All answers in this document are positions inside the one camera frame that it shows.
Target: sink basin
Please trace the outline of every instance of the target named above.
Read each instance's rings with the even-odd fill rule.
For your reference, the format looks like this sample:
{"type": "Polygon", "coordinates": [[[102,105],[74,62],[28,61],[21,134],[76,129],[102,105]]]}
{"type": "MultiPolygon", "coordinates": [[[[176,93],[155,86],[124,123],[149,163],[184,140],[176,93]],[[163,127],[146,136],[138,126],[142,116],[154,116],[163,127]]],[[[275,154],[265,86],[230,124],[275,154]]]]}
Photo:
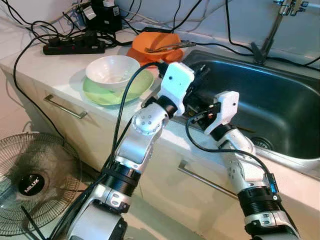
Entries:
{"type": "Polygon", "coordinates": [[[319,164],[319,79],[199,50],[183,62],[193,70],[203,65],[210,68],[195,93],[208,106],[218,93],[239,92],[238,113],[231,123],[252,140],[258,154],[289,167],[293,161],[308,171],[319,164]]]}

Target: electric fan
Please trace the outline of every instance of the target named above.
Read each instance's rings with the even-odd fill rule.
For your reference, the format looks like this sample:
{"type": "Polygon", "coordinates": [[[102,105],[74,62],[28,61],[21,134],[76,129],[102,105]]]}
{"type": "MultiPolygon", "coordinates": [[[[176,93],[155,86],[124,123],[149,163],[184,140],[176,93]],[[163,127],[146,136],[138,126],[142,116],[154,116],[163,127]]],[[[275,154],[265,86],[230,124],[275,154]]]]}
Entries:
{"type": "Polygon", "coordinates": [[[0,236],[33,231],[61,214],[77,193],[81,162],[63,139],[26,132],[0,140],[0,236]]]}

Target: metal handle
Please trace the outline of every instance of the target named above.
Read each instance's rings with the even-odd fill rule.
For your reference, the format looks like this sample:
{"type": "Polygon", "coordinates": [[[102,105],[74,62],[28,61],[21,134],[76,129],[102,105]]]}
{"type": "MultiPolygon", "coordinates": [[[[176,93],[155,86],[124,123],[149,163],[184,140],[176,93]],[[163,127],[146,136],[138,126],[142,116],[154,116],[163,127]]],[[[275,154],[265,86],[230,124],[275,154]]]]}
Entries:
{"type": "Polygon", "coordinates": [[[52,94],[46,96],[43,100],[46,101],[47,103],[50,103],[51,105],[57,107],[58,109],[61,109],[69,114],[71,114],[72,116],[78,118],[78,119],[83,119],[88,113],[86,111],[83,111],[81,112],[80,114],[78,113],[75,113],[74,111],[71,111],[70,109],[68,108],[65,108],[64,106],[60,105],[59,103],[56,103],[54,101],[52,101],[51,99],[53,98],[54,96],[52,94]]]}
{"type": "Polygon", "coordinates": [[[186,169],[186,165],[188,164],[188,162],[186,160],[181,160],[179,166],[178,166],[178,170],[180,172],[183,172],[201,182],[203,182],[204,184],[207,184],[208,186],[228,195],[229,197],[233,198],[233,199],[236,199],[238,200],[238,196],[237,194],[235,194],[234,192],[232,191],[229,191],[228,189],[225,189],[223,186],[220,186],[218,184],[215,184],[214,182],[212,181],[209,181],[208,179],[205,179],[204,177],[202,176],[199,176],[198,174],[194,173],[193,171],[189,171],[188,169],[186,169]]]}

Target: fan logo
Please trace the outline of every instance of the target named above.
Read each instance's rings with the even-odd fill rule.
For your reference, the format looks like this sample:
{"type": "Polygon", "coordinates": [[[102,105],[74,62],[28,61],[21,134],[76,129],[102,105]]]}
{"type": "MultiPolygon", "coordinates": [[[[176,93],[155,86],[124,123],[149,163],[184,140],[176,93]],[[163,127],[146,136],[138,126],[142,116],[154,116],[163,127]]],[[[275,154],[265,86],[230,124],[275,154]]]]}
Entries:
{"type": "Polygon", "coordinates": [[[28,186],[28,187],[26,188],[26,190],[24,190],[24,192],[25,192],[25,193],[28,193],[35,185],[37,185],[37,183],[38,183],[39,181],[40,181],[40,180],[39,180],[39,178],[37,177],[37,178],[33,181],[33,183],[31,183],[31,185],[28,186]]]}

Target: white countertop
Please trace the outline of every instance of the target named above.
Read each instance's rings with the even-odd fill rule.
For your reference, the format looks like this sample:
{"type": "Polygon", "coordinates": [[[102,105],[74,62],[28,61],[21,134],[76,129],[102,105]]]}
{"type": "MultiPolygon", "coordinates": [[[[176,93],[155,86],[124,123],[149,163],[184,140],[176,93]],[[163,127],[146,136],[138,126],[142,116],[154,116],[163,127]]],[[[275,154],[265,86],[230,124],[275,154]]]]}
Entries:
{"type": "MultiPolygon", "coordinates": [[[[134,35],[128,31],[120,32],[117,39],[121,42],[132,40],[134,35]]],[[[203,49],[227,57],[248,60],[248,57],[237,56],[220,48],[194,47],[192,49],[203,49]]],[[[119,106],[104,107],[89,101],[82,92],[83,79],[86,66],[97,58],[109,55],[125,55],[129,47],[120,47],[107,49],[104,54],[82,54],[82,55],[52,55],[47,56],[42,53],[42,45],[36,45],[28,49],[19,61],[17,66],[17,76],[28,76],[35,84],[44,90],[61,97],[73,104],[76,104],[89,113],[95,113],[103,118],[115,123],[119,106]]],[[[12,73],[14,62],[18,54],[14,54],[0,60],[0,67],[12,73]]],[[[268,66],[308,75],[313,78],[319,78],[319,73],[306,68],[298,68],[288,64],[268,61],[268,66]]],[[[140,98],[127,103],[123,110],[122,124],[125,124],[132,113],[140,108],[141,102],[155,88],[147,90],[140,98]]],[[[204,136],[198,131],[194,131],[195,138],[200,138],[205,147],[212,148],[214,145],[211,137],[204,136]]],[[[185,134],[184,126],[170,121],[164,129],[161,140],[168,143],[168,147],[174,148],[177,152],[185,156],[193,156],[201,164],[208,168],[215,168],[215,164],[222,165],[223,162],[218,155],[203,152],[194,147],[185,134]]],[[[311,207],[317,211],[320,210],[320,182],[298,173],[292,169],[279,165],[275,162],[263,159],[271,172],[275,174],[280,191],[290,199],[311,207]]]]}

